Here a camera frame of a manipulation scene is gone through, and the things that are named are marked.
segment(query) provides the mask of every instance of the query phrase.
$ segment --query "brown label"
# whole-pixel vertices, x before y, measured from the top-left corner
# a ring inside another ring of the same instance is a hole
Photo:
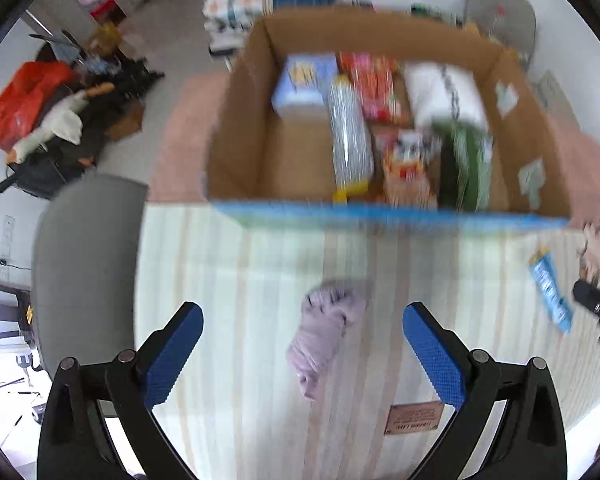
[[[385,435],[417,433],[438,428],[445,405],[438,400],[417,404],[396,404],[389,410]]]

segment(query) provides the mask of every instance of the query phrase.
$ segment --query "white package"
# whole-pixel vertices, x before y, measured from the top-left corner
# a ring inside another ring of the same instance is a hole
[[[457,120],[488,131],[482,98],[471,72],[453,65],[413,63],[404,67],[404,83],[417,130],[435,121]]]

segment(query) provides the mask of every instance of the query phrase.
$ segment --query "gray chair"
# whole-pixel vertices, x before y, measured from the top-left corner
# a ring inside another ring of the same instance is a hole
[[[53,379],[68,356],[111,361],[134,347],[134,282],[147,186],[92,174],[66,186],[40,219],[32,307],[40,361]],[[114,416],[113,406],[103,406]]]

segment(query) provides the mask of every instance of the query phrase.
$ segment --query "open cardboard box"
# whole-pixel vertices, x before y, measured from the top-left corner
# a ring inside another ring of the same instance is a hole
[[[474,73],[494,137],[487,212],[331,202],[335,182],[329,123],[283,121],[270,98],[286,56],[337,51],[449,63]],[[515,108],[504,116],[498,111],[497,83],[513,85],[518,94]],[[546,181],[539,189],[540,206],[532,213],[518,174],[538,159]],[[562,226],[570,217],[554,138],[525,75],[502,47],[427,18],[343,6],[283,10],[254,24],[209,143],[206,197],[232,216],[257,224],[363,222],[493,231]]]

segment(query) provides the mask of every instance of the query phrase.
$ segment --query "striped tablecloth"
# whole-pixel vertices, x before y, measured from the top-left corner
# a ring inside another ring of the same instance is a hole
[[[384,436],[392,404],[435,399],[402,335],[421,300],[469,348],[550,367],[566,429],[600,401],[600,329],[573,305],[573,329],[550,323],[527,269],[548,245],[563,293],[577,279],[580,232],[467,237],[247,230],[206,205],[149,204],[136,279],[136,345],[184,301],[205,328],[169,399],[154,413],[204,480],[405,478],[442,430]],[[331,278],[368,283],[370,303],[321,383],[301,396],[285,350],[302,296]],[[490,420],[493,434],[497,419]],[[482,439],[478,448],[486,452]],[[475,471],[474,454],[465,472]]]

